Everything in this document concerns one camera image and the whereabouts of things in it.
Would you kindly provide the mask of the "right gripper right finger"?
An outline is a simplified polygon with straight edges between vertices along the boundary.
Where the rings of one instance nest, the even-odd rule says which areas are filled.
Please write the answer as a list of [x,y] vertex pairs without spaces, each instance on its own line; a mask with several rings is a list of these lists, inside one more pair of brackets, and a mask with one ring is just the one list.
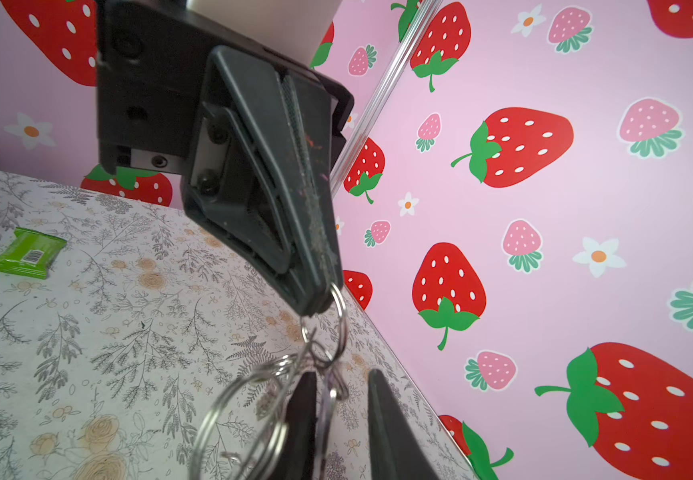
[[371,474],[374,480],[438,479],[381,370],[368,378]]

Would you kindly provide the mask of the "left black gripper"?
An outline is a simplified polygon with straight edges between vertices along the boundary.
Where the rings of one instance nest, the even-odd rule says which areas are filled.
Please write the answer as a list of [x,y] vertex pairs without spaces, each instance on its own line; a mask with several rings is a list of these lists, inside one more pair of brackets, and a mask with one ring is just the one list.
[[330,174],[354,96],[186,2],[96,4],[100,165],[182,175],[188,218],[296,314],[325,312],[342,285]]

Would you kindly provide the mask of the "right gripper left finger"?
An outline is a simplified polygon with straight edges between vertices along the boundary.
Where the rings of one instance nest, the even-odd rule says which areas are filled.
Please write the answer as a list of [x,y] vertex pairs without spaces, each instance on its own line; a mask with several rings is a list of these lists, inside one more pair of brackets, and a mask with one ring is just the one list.
[[284,421],[288,425],[288,435],[268,479],[312,480],[316,452],[316,392],[316,373],[302,374],[286,404]]

